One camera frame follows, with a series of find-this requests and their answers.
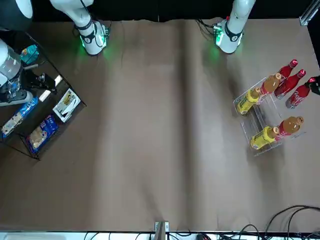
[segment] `red aluminum bottle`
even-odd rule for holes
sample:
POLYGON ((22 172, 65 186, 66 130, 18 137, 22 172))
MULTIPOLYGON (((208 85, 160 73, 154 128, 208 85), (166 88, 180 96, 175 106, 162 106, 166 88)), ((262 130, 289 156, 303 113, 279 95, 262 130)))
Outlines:
POLYGON ((283 83, 276 88, 274 95, 277 99, 282 99, 287 93, 294 89, 299 80, 306 75, 306 71, 301 69, 297 74, 288 77, 283 83))
POLYGON ((314 77, 311 77, 305 84, 299 86, 287 99, 287 101, 285 102, 285 106, 288 109, 294 109, 296 106, 298 106, 298 104, 301 103, 310 92, 310 88, 308 87, 307 83, 312 83, 315 81, 316 79, 314 77))
POLYGON ((286 78, 290 76, 292 69, 294 69, 294 67, 297 65, 298 65, 297 59, 292 59, 287 66, 283 66, 279 70, 279 73, 282 75, 282 79, 280 80, 280 83, 282 83, 286 78))

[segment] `bottle label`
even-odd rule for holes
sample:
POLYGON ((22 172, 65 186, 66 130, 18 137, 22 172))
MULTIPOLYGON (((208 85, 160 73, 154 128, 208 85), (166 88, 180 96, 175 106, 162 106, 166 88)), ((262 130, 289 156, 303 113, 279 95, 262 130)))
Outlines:
POLYGON ((302 100, 305 99, 304 97, 299 96, 299 92, 296 90, 291 95, 291 97, 288 98, 285 105, 289 109, 294 109, 296 106, 298 106, 299 103, 302 102, 302 100))
POLYGON ((290 135, 291 135, 291 133, 285 131, 284 121, 282 121, 279 126, 279 134, 275 137, 275 140, 279 141, 279 140, 283 139, 284 137, 290 136, 290 135))
POLYGON ((266 90, 265 88, 265 83, 262 83, 262 86, 261 86, 261 95, 265 95, 265 94, 268 94, 269 92, 266 90))
POLYGON ((290 88, 283 83, 274 91, 274 95, 277 99, 282 99, 288 92, 290 92, 290 88))
POLYGON ((253 104, 255 104, 258 99, 256 98, 252 98, 251 94, 250 94, 249 90, 246 95, 244 96, 244 98, 238 103, 238 105, 236 106, 238 112, 241 115, 245 115, 249 109, 253 106, 253 104))
POLYGON ((268 136, 268 129, 270 129, 270 127, 266 126, 261 132, 251 138, 250 145, 252 148, 258 150, 264 145, 270 144, 275 141, 274 138, 270 138, 268 136))

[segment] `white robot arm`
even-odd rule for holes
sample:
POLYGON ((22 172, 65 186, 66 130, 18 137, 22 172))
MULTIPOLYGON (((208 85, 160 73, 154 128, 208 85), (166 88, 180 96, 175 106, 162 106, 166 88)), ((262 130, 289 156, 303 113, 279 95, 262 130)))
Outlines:
POLYGON ((87 6, 94 0, 50 0, 53 7, 72 19, 78 29, 83 46, 89 55, 97 55, 107 45, 109 30, 98 21, 93 21, 87 6))
POLYGON ((215 44, 225 53, 233 53, 240 44, 245 24, 256 0, 234 0, 229 19, 214 26, 215 44))

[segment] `plastic bottle holder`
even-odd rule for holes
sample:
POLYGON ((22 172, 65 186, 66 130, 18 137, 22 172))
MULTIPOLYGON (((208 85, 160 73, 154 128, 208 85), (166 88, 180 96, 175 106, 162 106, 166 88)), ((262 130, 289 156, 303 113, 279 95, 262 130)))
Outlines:
POLYGON ((306 133, 303 130, 299 130, 295 134, 292 134, 291 136, 287 136, 279 141, 275 141, 272 143, 269 143, 265 146, 263 146, 261 149, 256 150, 253 149, 250 146, 250 139, 252 136, 258 134, 261 132, 266 126, 270 127, 277 127, 283 120, 287 119, 290 116, 295 116, 295 111, 292 109, 287 108, 279 108, 277 107, 278 103, 285 104, 285 101, 290 96, 285 96, 283 99, 278 100, 274 96, 274 94, 268 94, 264 101, 261 102, 259 105, 253 105, 253 107, 247 112, 246 115, 241 115, 237 110, 237 104, 241 101, 241 99, 247 94, 247 92, 251 89, 254 89, 256 87, 261 87, 262 83, 266 80, 266 77, 261 79, 258 83, 253 85, 251 88, 249 88, 247 91, 245 91, 243 94, 238 96, 234 101, 233 105, 235 108, 235 111, 237 112, 240 123, 245 135, 245 138, 248 142, 249 148, 251 149, 251 152, 254 156, 261 155, 273 148, 276 148, 280 146, 284 141, 294 139, 299 137, 300 135, 306 133))

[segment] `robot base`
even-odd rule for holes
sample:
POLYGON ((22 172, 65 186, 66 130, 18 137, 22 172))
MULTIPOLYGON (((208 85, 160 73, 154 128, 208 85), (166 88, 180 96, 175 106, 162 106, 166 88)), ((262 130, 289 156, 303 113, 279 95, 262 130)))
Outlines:
POLYGON ((239 46, 243 33, 236 41, 231 41, 226 33, 226 24, 226 19, 217 24, 221 27, 222 32, 220 36, 217 36, 218 39, 215 41, 215 44, 225 53, 232 54, 239 46))
POLYGON ((90 56, 98 55, 104 49, 109 35, 105 25, 100 24, 98 21, 93 22, 93 24, 95 25, 96 33, 91 43, 86 42, 86 37, 84 37, 84 40, 81 37, 82 45, 90 56))

